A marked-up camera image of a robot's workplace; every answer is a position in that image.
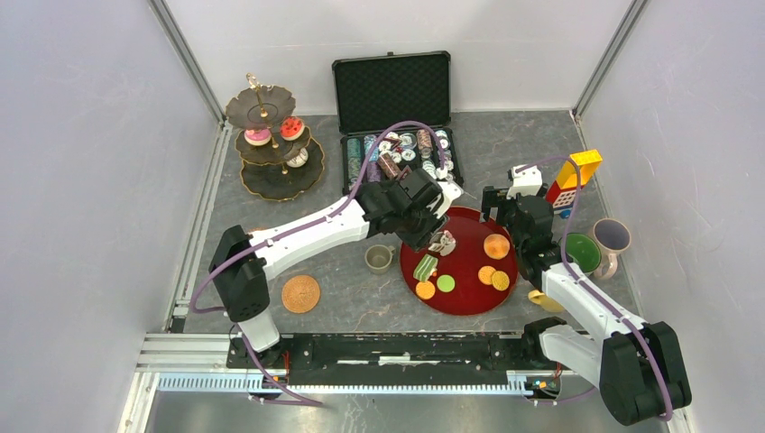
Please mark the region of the orange peach bun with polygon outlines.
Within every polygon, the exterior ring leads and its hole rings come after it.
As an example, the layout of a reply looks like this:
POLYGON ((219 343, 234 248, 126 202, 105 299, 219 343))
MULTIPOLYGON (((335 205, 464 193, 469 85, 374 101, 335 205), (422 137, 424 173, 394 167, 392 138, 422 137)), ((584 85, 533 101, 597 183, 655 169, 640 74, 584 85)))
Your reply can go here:
POLYGON ((500 234, 488 235, 483 241, 484 253, 493 260, 505 258, 511 250, 510 240, 500 234))

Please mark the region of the chocolate cake slice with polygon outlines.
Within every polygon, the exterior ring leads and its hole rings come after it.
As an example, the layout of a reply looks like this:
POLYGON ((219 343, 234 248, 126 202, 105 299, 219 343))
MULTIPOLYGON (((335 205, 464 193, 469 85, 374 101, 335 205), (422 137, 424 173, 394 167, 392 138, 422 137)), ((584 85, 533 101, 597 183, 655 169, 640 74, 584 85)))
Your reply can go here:
POLYGON ((456 249, 457 241, 448 231, 442 230, 436 232, 429 240, 428 251, 437 253, 440 256, 448 256, 456 249))

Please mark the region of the white rectangular pastry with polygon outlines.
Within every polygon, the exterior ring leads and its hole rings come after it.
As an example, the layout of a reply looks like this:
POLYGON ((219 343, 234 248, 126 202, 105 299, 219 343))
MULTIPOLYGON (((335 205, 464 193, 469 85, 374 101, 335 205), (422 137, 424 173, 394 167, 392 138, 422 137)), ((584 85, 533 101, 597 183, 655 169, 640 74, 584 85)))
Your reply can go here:
POLYGON ((412 276, 415 280, 428 281, 434 272, 437 271, 438 258, 431 254, 424 254, 415 266, 412 276))

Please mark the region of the white striped donut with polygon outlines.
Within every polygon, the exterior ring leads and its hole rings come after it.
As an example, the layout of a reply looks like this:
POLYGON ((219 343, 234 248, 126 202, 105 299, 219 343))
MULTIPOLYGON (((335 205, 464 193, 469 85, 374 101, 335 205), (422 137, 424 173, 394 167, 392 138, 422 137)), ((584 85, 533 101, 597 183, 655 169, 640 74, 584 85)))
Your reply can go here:
POLYGON ((291 159, 286 161, 286 165, 290 168, 300 168, 304 166, 309 160, 309 151, 306 147, 301 148, 300 151, 291 159))

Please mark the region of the red frosted donut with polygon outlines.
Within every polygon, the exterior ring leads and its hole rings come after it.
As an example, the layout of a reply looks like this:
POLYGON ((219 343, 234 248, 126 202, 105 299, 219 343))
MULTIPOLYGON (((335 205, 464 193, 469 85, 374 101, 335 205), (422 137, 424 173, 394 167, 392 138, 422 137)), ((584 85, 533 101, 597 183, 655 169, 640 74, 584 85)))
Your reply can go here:
POLYGON ((296 116, 286 117, 280 126, 281 138, 288 142, 298 140, 305 132, 306 125, 302 119, 296 116))

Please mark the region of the pink frosted donut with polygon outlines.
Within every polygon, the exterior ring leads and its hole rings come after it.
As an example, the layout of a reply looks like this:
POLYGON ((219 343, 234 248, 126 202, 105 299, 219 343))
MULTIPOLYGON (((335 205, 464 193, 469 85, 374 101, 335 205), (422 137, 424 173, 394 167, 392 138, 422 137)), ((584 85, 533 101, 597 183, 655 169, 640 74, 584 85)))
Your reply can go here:
POLYGON ((244 139, 252 146, 263 146, 271 142, 272 133, 269 129, 249 129, 244 131, 244 139))

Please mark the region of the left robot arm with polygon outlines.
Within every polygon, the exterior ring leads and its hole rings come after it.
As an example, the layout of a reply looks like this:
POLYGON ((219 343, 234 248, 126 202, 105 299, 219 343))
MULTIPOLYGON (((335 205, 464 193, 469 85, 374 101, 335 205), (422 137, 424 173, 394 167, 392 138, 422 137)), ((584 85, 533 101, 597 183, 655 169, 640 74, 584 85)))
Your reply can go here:
POLYGON ((341 244, 395 234, 414 251, 427 247, 447 222, 463 190, 416 169, 399 180, 360 184, 335 204, 289 224, 246 233, 227 229, 209 265, 223 310, 243 334, 261 367, 275 366, 283 343, 272 314, 268 284, 291 266, 341 244))

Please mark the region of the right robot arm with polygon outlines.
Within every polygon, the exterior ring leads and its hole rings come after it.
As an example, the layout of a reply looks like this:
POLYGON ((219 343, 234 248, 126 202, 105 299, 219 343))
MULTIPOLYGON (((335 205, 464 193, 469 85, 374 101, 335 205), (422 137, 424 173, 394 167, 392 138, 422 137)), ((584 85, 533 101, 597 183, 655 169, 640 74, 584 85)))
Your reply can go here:
POLYGON ((599 289, 565 254, 552 231, 551 204, 540 193, 510 196, 486 187, 482 218, 492 213, 509 233, 521 277, 560 304, 584 328, 553 317, 523 330, 521 357, 533 368, 557 362, 598 390, 624 426, 661 418, 689 406, 692 391, 675 330, 649 323, 599 289))

